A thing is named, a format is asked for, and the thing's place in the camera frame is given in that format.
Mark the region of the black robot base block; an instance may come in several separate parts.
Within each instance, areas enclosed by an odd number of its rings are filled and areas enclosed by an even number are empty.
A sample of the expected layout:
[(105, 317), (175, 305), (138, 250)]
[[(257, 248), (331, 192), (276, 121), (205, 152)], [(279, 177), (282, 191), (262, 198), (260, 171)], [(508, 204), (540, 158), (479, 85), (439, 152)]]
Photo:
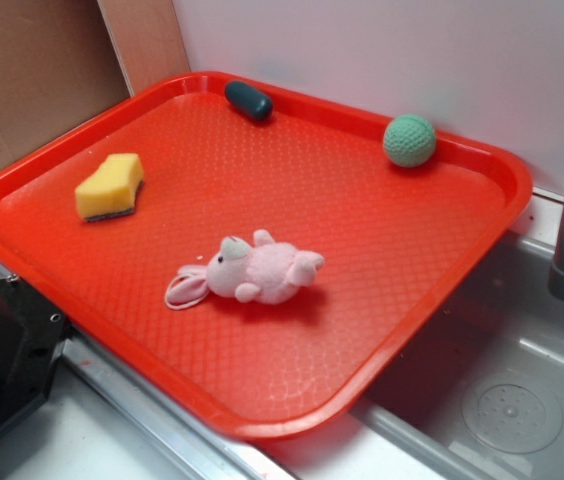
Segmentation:
[(0, 436), (50, 395), (64, 312), (23, 279), (0, 279)]

